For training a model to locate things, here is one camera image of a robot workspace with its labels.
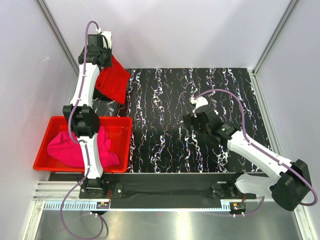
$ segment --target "metal floor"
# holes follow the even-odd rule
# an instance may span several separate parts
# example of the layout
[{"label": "metal floor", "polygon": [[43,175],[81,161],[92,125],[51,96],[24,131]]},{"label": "metal floor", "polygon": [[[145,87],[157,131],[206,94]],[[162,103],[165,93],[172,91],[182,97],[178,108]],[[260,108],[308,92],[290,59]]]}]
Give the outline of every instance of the metal floor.
[{"label": "metal floor", "polygon": [[[248,202],[248,211],[257,207]],[[64,211],[69,229],[83,238],[95,236],[100,221],[81,211]],[[254,215],[226,217],[226,212],[116,212],[103,215],[108,225],[101,237],[108,240],[302,240],[296,217],[274,202],[265,202]],[[59,211],[44,210],[36,240],[73,240],[64,229]]]}]

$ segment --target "white panel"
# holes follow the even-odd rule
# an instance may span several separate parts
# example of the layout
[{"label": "white panel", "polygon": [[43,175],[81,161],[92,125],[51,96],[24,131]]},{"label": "white panel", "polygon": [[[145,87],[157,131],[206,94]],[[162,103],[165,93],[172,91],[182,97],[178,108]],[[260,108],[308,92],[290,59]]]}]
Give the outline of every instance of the white panel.
[{"label": "white panel", "polygon": [[[284,156],[308,164],[320,195],[319,12],[319,0],[300,1],[258,79]],[[309,212],[320,236],[320,203]]]},{"label": "white panel", "polygon": [[88,21],[125,68],[253,68],[289,0],[46,0],[75,59]]},{"label": "white panel", "polygon": [[2,0],[0,22],[0,238],[18,240],[38,180],[48,175],[33,163],[77,76],[36,1]]}]

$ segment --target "black marble tabletop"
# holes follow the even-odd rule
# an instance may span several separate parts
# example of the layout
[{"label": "black marble tabletop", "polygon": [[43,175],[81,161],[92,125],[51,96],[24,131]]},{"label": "black marble tabletop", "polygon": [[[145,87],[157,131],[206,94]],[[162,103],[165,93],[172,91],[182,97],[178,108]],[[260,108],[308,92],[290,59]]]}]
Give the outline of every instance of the black marble tabletop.
[{"label": "black marble tabletop", "polygon": [[[186,134],[183,115],[192,113],[190,98],[212,88],[234,93],[245,110],[246,131],[260,144],[270,143],[255,92],[245,68],[128,69],[131,78],[124,105],[95,99],[99,116],[133,119],[129,173],[256,172],[235,152]],[[226,93],[208,95],[224,122],[241,124],[238,103]]]}]

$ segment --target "cable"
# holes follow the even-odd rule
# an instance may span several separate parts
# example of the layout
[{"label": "cable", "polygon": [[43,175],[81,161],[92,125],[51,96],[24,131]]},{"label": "cable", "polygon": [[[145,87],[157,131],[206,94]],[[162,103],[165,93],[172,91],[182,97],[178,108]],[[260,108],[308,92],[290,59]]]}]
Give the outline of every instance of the cable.
[{"label": "cable", "polygon": [[212,92],[224,92],[227,93],[229,95],[231,95],[233,98],[235,98],[235,100],[238,102],[239,107],[240,107],[240,111],[241,111],[241,120],[242,120],[242,132],[243,132],[243,137],[244,139],[250,144],[252,145],[255,149],[259,150],[260,152],[262,152],[263,154],[265,154],[266,156],[268,156],[269,158],[271,158],[272,160],[274,160],[276,163],[278,163],[279,165],[284,166],[286,169],[288,169],[290,172],[292,172],[295,176],[297,176],[312,192],[313,196],[314,196],[314,200],[311,203],[304,203],[304,202],[300,202],[300,205],[303,206],[314,206],[317,204],[318,202],[318,195],[316,193],[316,190],[311,186],[311,184],[305,180],[298,172],[296,172],[294,169],[292,169],[292,167],[289,167],[288,165],[286,165],[285,163],[280,162],[276,157],[270,155],[268,152],[266,152],[265,150],[263,150],[262,148],[258,147],[257,145],[255,145],[254,143],[251,143],[248,136],[247,136],[247,131],[246,131],[246,125],[245,125],[245,111],[244,111],[244,107],[242,106],[240,100],[237,98],[236,95],[234,95],[232,92],[228,91],[228,90],[224,90],[224,89],[211,89],[208,91],[205,91],[201,94],[199,94],[198,96],[196,96],[194,98],[194,100],[196,100],[199,97],[202,97],[203,95],[207,95],[210,94]]},{"label": "cable", "polygon": [[101,235],[101,233],[102,233],[102,231],[103,231],[103,229],[104,229],[104,224],[105,224],[105,226],[106,226],[106,228],[107,228],[107,230],[108,230],[108,226],[107,226],[107,223],[105,222],[105,220],[104,220],[100,215],[98,215],[98,214],[96,213],[96,214],[95,214],[95,217],[98,217],[98,218],[100,219],[100,221],[101,221],[101,229],[100,229],[99,233],[98,233],[96,236],[94,236],[94,237],[83,238],[83,237],[80,237],[80,236],[77,236],[77,235],[73,234],[73,233],[69,230],[68,226],[67,226],[66,223],[65,223],[64,215],[63,215],[63,207],[64,207],[64,205],[65,205],[65,201],[67,200],[68,196],[70,195],[70,193],[71,193],[77,186],[80,186],[80,187],[81,187],[81,184],[82,184],[83,181],[88,177],[89,172],[90,172],[90,158],[89,158],[89,151],[88,151],[87,143],[86,143],[86,141],[84,141],[84,140],[79,140],[79,141],[78,141],[78,140],[75,140],[75,139],[74,139],[74,137],[73,137],[73,135],[72,135],[72,132],[71,132],[71,120],[72,120],[72,117],[73,117],[73,115],[75,114],[76,108],[77,108],[77,106],[78,106],[78,104],[79,104],[79,102],[80,102],[81,93],[82,93],[82,90],[83,90],[83,87],[84,87],[84,82],[85,82],[85,77],[86,77],[85,73],[86,73],[86,63],[87,63],[88,31],[89,31],[89,27],[90,27],[91,24],[95,24],[95,25],[96,25],[96,28],[99,29],[99,26],[98,26],[98,24],[97,24],[95,21],[89,21],[88,24],[86,25],[86,29],[85,29],[85,39],[84,39],[83,75],[82,75],[82,81],[81,81],[80,90],[79,90],[79,94],[78,94],[78,98],[79,98],[79,99],[76,101],[74,107],[72,108],[72,111],[71,111],[70,116],[69,116],[69,119],[68,119],[68,132],[69,132],[69,136],[70,136],[71,140],[72,140],[74,143],[76,143],[76,144],[84,143],[85,154],[86,154],[86,158],[87,158],[87,160],[88,160],[88,169],[87,169],[86,174],[84,175],[84,177],[83,177],[76,185],[74,185],[74,186],[70,189],[70,191],[65,195],[65,197],[64,197],[64,199],[63,199],[63,201],[62,201],[62,203],[61,203],[61,207],[60,207],[60,217],[61,217],[61,222],[62,222],[62,225],[63,225],[64,229],[65,229],[71,236],[73,236],[73,237],[76,238],[76,239],[80,239],[80,240],[94,240],[94,239],[97,239],[97,238]]}]

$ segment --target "magenta cloth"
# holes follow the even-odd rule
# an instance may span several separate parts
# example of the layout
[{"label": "magenta cloth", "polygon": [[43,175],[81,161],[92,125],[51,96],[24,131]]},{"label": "magenta cloth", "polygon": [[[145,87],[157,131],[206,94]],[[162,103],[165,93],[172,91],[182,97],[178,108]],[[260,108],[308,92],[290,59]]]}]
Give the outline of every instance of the magenta cloth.
[{"label": "magenta cloth", "polygon": [[[98,152],[102,167],[119,165],[119,158],[113,152],[110,152],[111,140],[108,139],[107,130],[101,126],[97,137]],[[74,143],[68,131],[60,132],[47,147],[49,156],[59,160],[61,163],[74,167],[84,168],[85,163],[81,152],[80,144]]]}]

